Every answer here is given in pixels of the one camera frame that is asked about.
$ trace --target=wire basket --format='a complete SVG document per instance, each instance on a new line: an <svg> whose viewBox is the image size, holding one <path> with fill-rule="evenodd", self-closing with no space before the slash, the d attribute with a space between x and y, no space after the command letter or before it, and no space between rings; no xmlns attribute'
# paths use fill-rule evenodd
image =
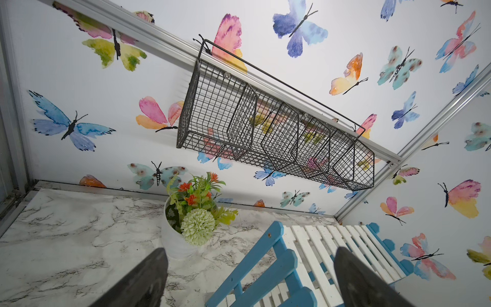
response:
<svg viewBox="0 0 491 307"><path fill-rule="evenodd" d="M359 135L319 120L201 59L206 43L236 57L203 40L179 119L177 148L263 167L270 175L278 171L351 191L373 187L375 155L358 140ZM355 129L361 127L312 100Z"/></svg>

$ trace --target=teal butterfly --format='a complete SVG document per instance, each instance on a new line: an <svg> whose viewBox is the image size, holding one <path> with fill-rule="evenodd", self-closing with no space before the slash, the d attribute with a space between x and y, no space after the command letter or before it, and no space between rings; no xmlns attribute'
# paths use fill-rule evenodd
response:
<svg viewBox="0 0 491 307"><path fill-rule="evenodd" d="M297 192L297 190L295 190L295 195L293 195L293 193L291 193L291 192L283 192L283 194L282 194L283 200L280 202L281 207L282 208L286 207L290 203L293 204L295 207L298 207L305 200L303 198L307 197L309 195L310 195L310 192L300 193L300 190L298 192Z"/></svg>

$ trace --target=wall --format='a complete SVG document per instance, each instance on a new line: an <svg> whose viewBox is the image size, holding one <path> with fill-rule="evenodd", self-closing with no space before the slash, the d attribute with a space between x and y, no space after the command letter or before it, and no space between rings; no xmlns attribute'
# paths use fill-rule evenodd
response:
<svg viewBox="0 0 491 307"><path fill-rule="evenodd" d="M392 179L386 180L364 200L366 203L360 203L342 221L346 225L359 222L377 223L380 226L380 238L394 241L393 253L399 260L413 260L418 257L416 246L412 251L415 257L403 256L401 248L404 244L414 246L413 238L421 233L426 236L428 243L425 254L435 253L439 249L437 253L442 255L435 255L429 259L434 259L446 267L455 276L455 280L450 274L447 274L446 278L440 278L431 270L428 272L427 280L422 278L426 277L426 274L415 270L418 275L411 274L396 283L397 291L416 306L490 304L489 266L475 263L466 255L468 249L484 251L487 255L484 256L484 259L487 258L484 264L491 262L491 151L486 151L491 144L489 114L491 96L477 97L438 134L438 143L449 144L421 150L406 162L407 167L420 169L418 174L405 176L406 182L398 185L394 185ZM471 131L471 126L476 122L483 123L479 137ZM466 180L474 182L461 185ZM445 183L449 191L449 203L446 207L446 194L438 183ZM404 223L387 216L381 209L381 204L387 203L388 197L396 198L399 210L405 206L413 209L403 210L413 212L399 216ZM481 249L479 244L482 244L485 238L488 243ZM438 268L439 274L444 275L444 267ZM483 273L486 268L487 278Z"/></svg>
<svg viewBox="0 0 491 307"><path fill-rule="evenodd" d="M315 2L313 10L318 12L308 20L327 29L328 36L310 46L303 42L303 52L298 57L288 55L287 38L279 39L273 30L273 15L289 11L286 0L271 1L269 5L258 1L221 1L214 6L202 1L136 3L118 0L115 3L130 11L152 13L156 25L189 42L197 38L198 33L213 40L226 14L238 16L241 25L237 33L240 32L241 43L235 47L240 48L244 59L359 123L377 114L370 139L395 152L452 99L452 88L464 82L476 64L480 64L481 69L486 66L491 51L490 25L484 18L485 12L491 11L488 2L469 1L459 6L455 14L452 7L440 7L439 3L405 1L396 4L395 13L388 21L380 19L382 1L377 5L354 1ZM458 59L450 71L439 73L443 61L435 60L436 52L447 39L455 37L457 28L474 10L477 14L472 29L481 23L481 30L469 41L477 48ZM79 183L90 174L109 188L142 191L127 165L152 166L151 161L162 161L162 167L185 167L187 173L182 176L185 181L191 173L217 172L227 182L222 197L232 198L236 203L253 205L262 199L267 207L279 208L283 192L300 190L310 195L301 205L289 204L285 209L309 212L315 208L318 213L334 214L349 198L351 191L337 189L333 192L319 183L292 176L277 178L273 186L267 187L265 181L254 178L257 171L263 171L260 168L233 163L228 169L219 169L216 161L201 164L196 152L175 148L176 130L155 133L155 129L138 125L136 117L143 115L138 105L142 98L153 97L167 117L167 110L184 100L191 77L190 67L137 42L135 46L147 57L143 59L139 51L126 49L127 54L136 52L139 56L140 64L134 71L125 69L121 60L114 60L103 69L99 56L87 46L89 43L82 44L93 38L77 29L67 14L52 8L50 1L9 0L8 15L22 92L19 107L35 179ZM107 42L111 42L111 36L109 33ZM394 90L389 81L377 85L377 80L391 48L396 45L404 54L408 47L415 49L410 58L421 59L423 63L410 73L406 83ZM331 81L342 77L346 64L359 53L363 53L363 65L354 68L354 73L361 69L359 80L367 77L369 80L346 95L328 94ZM61 134L38 134L32 120L46 117L38 113L40 109L28 90L49 99L71 120L76 111L79 115L88 113L83 121L115 131L93 140L97 146L93 152L77 150L69 137L60 140ZM418 105L415 111L421 116L394 129L393 112L402 109L415 91ZM155 184L145 191L165 194L163 187Z"/></svg>

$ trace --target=watercolor butterfly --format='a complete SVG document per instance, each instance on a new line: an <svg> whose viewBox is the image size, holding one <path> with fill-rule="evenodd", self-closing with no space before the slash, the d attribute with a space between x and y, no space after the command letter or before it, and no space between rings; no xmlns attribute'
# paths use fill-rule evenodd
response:
<svg viewBox="0 0 491 307"><path fill-rule="evenodd" d="M326 214L325 211L319 211L320 208L317 208L316 204L313 203L310 208L308 209L309 213L316 213L316 214Z"/></svg>
<svg viewBox="0 0 491 307"><path fill-rule="evenodd" d="M404 102L404 107L402 110L394 111L392 114L392 121L398 119L398 121L394 125L394 129L399 129L404 124L404 121L414 121L419 117L418 113L413 112L412 110L417 108L416 105L414 107L412 104L414 103L414 99L416 98L416 92L413 92L409 99Z"/></svg>
<svg viewBox="0 0 491 307"><path fill-rule="evenodd" d="M264 201L262 199L258 200L255 204L254 207L262 207L265 208L266 206L264 205Z"/></svg>
<svg viewBox="0 0 491 307"><path fill-rule="evenodd" d="M344 198L346 199L351 199L353 198L356 194L358 194L359 191L354 191L354 192L351 192L351 193L347 193L346 196L344 196Z"/></svg>
<svg viewBox="0 0 491 307"><path fill-rule="evenodd" d="M254 178L266 180L266 186L271 187L274 184L274 180L286 176L285 173L280 171L273 171L269 167L264 167L264 170L258 170Z"/></svg>
<svg viewBox="0 0 491 307"><path fill-rule="evenodd" d="M487 279L491 279L491 237L484 237L483 242L478 245L483 252L467 250L467 257L469 257L472 262L484 263L484 276Z"/></svg>
<svg viewBox="0 0 491 307"><path fill-rule="evenodd" d="M438 142L438 134L435 135L432 139L429 139L426 143L424 143L423 144L424 148L422 150L425 150L425 149L428 149L428 148L434 147L434 146L450 144L450 142L443 142L443 143L437 143L437 142Z"/></svg>
<svg viewBox="0 0 491 307"><path fill-rule="evenodd" d="M42 95L28 91L29 95L33 98L36 105L44 110L40 112L44 114L49 119L34 119L32 123L34 124L34 130L38 133L44 134L46 136L52 136L64 131L65 134L61 137L64 139L70 137L73 145L81 151L91 150L95 151L95 144L89 140L87 137L96 138L105 134L111 134L116 130L108 128L106 126L101 126L97 124L89 123L78 123L82 118L86 117L88 114L77 118L78 113L75 111L75 119L70 121L70 119L58 109L51 101L44 98Z"/></svg>
<svg viewBox="0 0 491 307"><path fill-rule="evenodd" d="M406 53L406 57L402 58L402 50L399 46L395 46L390 50L389 53L389 63L382 67L382 71L380 72L380 79L377 82L378 85L382 85L387 80L392 82L392 88L398 89L401 87L409 79L409 72L415 72L418 68L421 67L423 61L417 58L411 58L408 60L408 57L414 52L411 51Z"/></svg>
<svg viewBox="0 0 491 307"><path fill-rule="evenodd" d="M395 174L392 176L392 183L394 185L398 185L400 183L406 183L406 180L404 179L404 177L408 177L408 176L413 176L413 175L417 175L419 174L419 168L415 168L415 167L407 167L407 168L403 168L405 167L406 165L403 165L400 169L397 170L397 172L395 172Z"/></svg>
<svg viewBox="0 0 491 307"><path fill-rule="evenodd" d="M440 69L440 73L446 73L452 69L457 58L465 58L476 51L476 45L473 42L467 41L472 34L480 29L479 24L476 29L469 34L470 27L472 27L472 23L474 22L474 17L476 17L476 11L473 11L472 14L470 14L470 17L457 29L458 38L447 40L436 53L435 59L446 59Z"/></svg>
<svg viewBox="0 0 491 307"><path fill-rule="evenodd" d="M443 279L455 280L455 275L450 272L443 264L434 260L434 256L443 255L437 254L439 249L430 253L428 251L428 241L424 233L421 233L418 237L414 237L412 242L415 246L404 243L401 247L401 254L406 257L414 258L412 261L416 261L414 265L414 274L418 275L422 279L430 280L430 270L433 271L438 277Z"/></svg>
<svg viewBox="0 0 491 307"><path fill-rule="evenodd" d="M114 55L116 55L116 60L121 58L124 67L129 71L135 71L136 65L140 64L140 57L143 59L147 58L145 52L130 46L135 44L133 38L119 33L121 43L118 43L116 40L117 34L115 29L110 29L108 26L58 2L53 2L53 7L70 16L75 24L77 24L80 31L86 32L95 38L87 39L83 41L82 44L92 48L94 53L101 57L102 68L107 68L114 62ZM150 23L155 23L152 17L153 15L146 11L138 11L134 14Z"/></svg>
<svg viewBox="0 0 491 307"><path fill-rule="evenodd" d="M462 4L459 4L457 1L453 1L453 0L440 0L442 2L445 2L444 4L440 5L440 7L444 6L444 5L454 5L455 6L455 14L457 14L457 6L463 6Z"/></svg>
<svg viewBox="0 0 491 307"><path fill-rule="evenodd" d="M380 204L380 208L382 211L386 213L386 215L395 218L396 220L399 221L399 223L406 224L405 221L401 220L399 217L406 215L406 214L411 214L414 212L413 207L402 207L397 211L397 199L395 197L387 197L387 203L383 202Z"/></svg>
<svg viewBox="0 0 491 307"><path fill-rule="evenodd" d="M470 74L469 78L465 80L465 83L459 82L457 85L453 88L452 93L455 94L455 96L459 95L462 93L462 91L471 84L472 81L476 78L477 71L479 70L479 65L476 65L476 68L474 68L474 71Z"/></svg>
<svg viewBox="0 0 491 307"><path fill-rule="evenodd" d="M329 91L329 94L337 95L343 93L344 95L349 92L350 89L352 89L353 87L367 81L368 78L358 81L361 74L362 61L363 53L360 52L360 54L355 55L346 66L347 69L344 71L344 78L340 77L332 80L331 90Z"/></svg>
<svg viewBox="0 0 491 307"><path fill-rule="evenodd" d="M382 6L382 11L380 12L380 18L389 21L389 18L394 14L396 10L396 0L385 0Z"/></svg>
<svg viewBox="0 0 491 307"><path fill-rule="evenodd" d="M321 183L321 185L319 185L319 190L322 190L325 188L327 188L327 193L332 193L332 192L337 190L337 187L335 187L335 186L327 186L324 183Z"/></svg>
<svg viewBox="0 0 491 307"><path fill-rule="evenodd" d="M159 104L150 96L142 98L139 102L140 110L146 115L138 115L136 117L136 122L138 125L143 126L147 129L157 129L155 132L164 129L177 129L178 127L173 126L176 120L181 116L184 101L178 101L173 103L167 116L169 120L165 117L164 112L159 107Z"/></svg>
<svg viewBox="0 0 491 307"><path fill-rule="evenodd" d="M280 202L281 208L286 207L290 203L295 207L298 207L305 200L303 198L309 195L310 192L300 193L300 191L297 192L297 190L295 190L295 195L293 195L293 193L291 192L283 192L283 194L281 195L283 196L283 200Z"/></svg>
<svg viewBox="0 0 491 307"><path fill-rule="evenodd" d="M242 57L242 52L239 49L242 45L241 40L242 35L242 25L239 17L226 14L221 20L220 26L218 27L217 35L215 36L214 43L235 54L238 57ZM227 62L234 68L247 73L247 67L241 60L229 55L223 50L213 46L212 55Z"/></svg>
<svg viewBox="0 0 491 307"><path fill-rule="evenodd" d="M481 184L479 182L470 179L466 180L454 187L450 192L447 190L444 182L443 185L439 183L438 185L445 192L445 207L450 203L455 210L470 219L479 215L479 211L476 208L476 198L481 191Z"/></svg>
<svg viewBox="0 0 491 307"><path fill-rule="evenodd" d="M470 130L473 134L465 139L464 148L467 151L473 151L481 149L490 143L486 148L486 151L488 151L491 148L491 126L478 122L473 123Z"/></svg>
<svg viewBox="0 0 491 307"><path fill-rule="evenodd" d="M308 45L317 44L327 38L327 30L319 27L315 23L307 21L307 18L318 12L310 13L312 5L307 14L305 0L288 0L290 5L290 13L287 15L274 14L273 15L273 30L278 34L278 38L290 34L290 41L286 49L288 49L288 55L291 57L298 57L303 52L303 41L306 41Z"/></svg>
<svg viewBox="0 0 491 307"><path fill-rule="evenodd" d="M208 128L208 135L219 140L218 135L215 134L212 128ZM231 150L223 150L221 148L222 146L216 144L214 140L209 138L203 138L203 142L204 148L198 153L198 161L200 161L201 164L204 164L211 159L216 159L219 169L223 170L232 167L232 160L217 157L218 155L231 157L233 156L233 152Z"/></svg>
<svg viewBox="0 0 491 307"><path fill-rule="evenodd" d="M80 179L79 185L95 188L107 188L102 182L97 180L97 178L92 175L87 175Z"/></svg>
<svg viewBox="0 0 491 307"><path fill-rule="evenodd" d="M157 186L160 181L164 186L167 186L169 181L177 175L185 174L188 170L185 167L166 167L163 170L160 170L160 166L162 162L160 162L159 166L156 166L155 163L152 162L155 167L155 171L146 165L139 163L131 163L128 164L128 168L136 174L133 178L135 183L140 185L140 189L148 190L150 189L155 181L157 181ZM181 183L181 178L177 177L177 180L170 186L171 188L177 187Z"/></svg>

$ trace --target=black object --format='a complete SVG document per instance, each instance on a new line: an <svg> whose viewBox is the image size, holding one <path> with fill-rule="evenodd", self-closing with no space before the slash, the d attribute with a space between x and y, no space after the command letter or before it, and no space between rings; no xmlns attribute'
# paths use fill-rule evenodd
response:
<svg viewBox="0 0 491 307"><path fill-rule="evenodd" d="M179 119L177 148L264 167L270 175L279 171L351 191L373 187L375 155L358 140L365 128L352 135L252 87L201 59L208 44L343 117L340 123L361 127L205 39Z"/></svg>
<svg viewBox="0 0 491 307"><path fill-rule="evenodd" d="M337 249L334 270L345 307L414 307L345 247Z"/></svg>
<svg viewBox="0 0 491 307"><path fill-rule="evenodd" d="M165 250L154 250L90 307L159 307L167 267Z"/></svg>

